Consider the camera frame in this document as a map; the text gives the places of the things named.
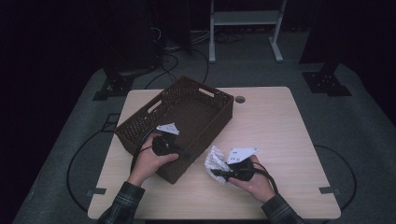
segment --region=brown basket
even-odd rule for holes
[[[174,122],[180,131],[175,144],[189,156],[166,163],[157,174],[175,184],[232,117],[233,96],[182,77],[125,120],[115,134],[134,155],[149,130]]]

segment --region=wooden table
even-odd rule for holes
[[[257,147],[260,162],[276,181],[279,192],[303,218],[334,219],[341,215],[318,155],[312,145],[291,92],[286,87],[222,88],[233,96],[233,118],[212,145],[226,158],[233,147]],[[160,90],[130,91],[120,115],[122,123]],[[137,219],[266,219],[261,203],[232,184],[220,184],[205,170],[208,148],[171,185],[159,176],[143,184],[146,193],[136,211]],[[130,155],[114,135],[88,211],[99,216],[112,204],[129,175]]]

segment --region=floor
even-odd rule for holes
[[[329,223],[390,223],[396,219],[396,129],[359,77],[339,65],[335,74],[352,96],[312,93],[302,72],[322,64],[299,64],[308,32],[281,32],[278,45],[283,63],[275,61],[267,33],[246,34],[232,44],[217,44],[217,61],[208,66],[205,84],[212,87],[286,86],[290,88],[324,171],[334,189],[342,215]],[[206,57],[207,43],[194,46]],[[163,67],[175,77],[204,80],[206,60],[198,51],[163,57]],[[163,89],[173,77],[163,69],[138,77],[133,89]],[[103,70],[92,78],[44,164],[14,223],[94,223],[83,211],[91,202],[112,133],[98,132],[108,114],[120,113],[125,97],[93,101],[106,79]],[[81,208],[72,200],[67,181]],[[322,223],[324,220],[309,220]],[[147,223],[164,223],[147,221]],[[166,223],[186,223],[185,221]],[[191,223],[252,223],[198,221]]]

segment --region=person's right hand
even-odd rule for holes
[[[260,163],[255,155],[251,156],[250,159],[253,162]],[[254,164],[254,167],[260,170],[264,170],[258,164]],[[268,202],[268,200],[276,195],[271,187],[270,181],[264,175],[256,173],[249,181],[242,181],[230,177],[228,181],[236,185],[237,187],[246,190],[251,194],[251,196],[253,196],[255,199],[259,200],[262,203]]]

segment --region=sleeve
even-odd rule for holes
[[[133,223],[134,213],[145,190],[124,182],[113,204],[99,217],[97,223]]]
[[[277,194],[267,203],[262,205],[262,211],[267,215],[271,224],[300,224],[306,223],[290,205]]]

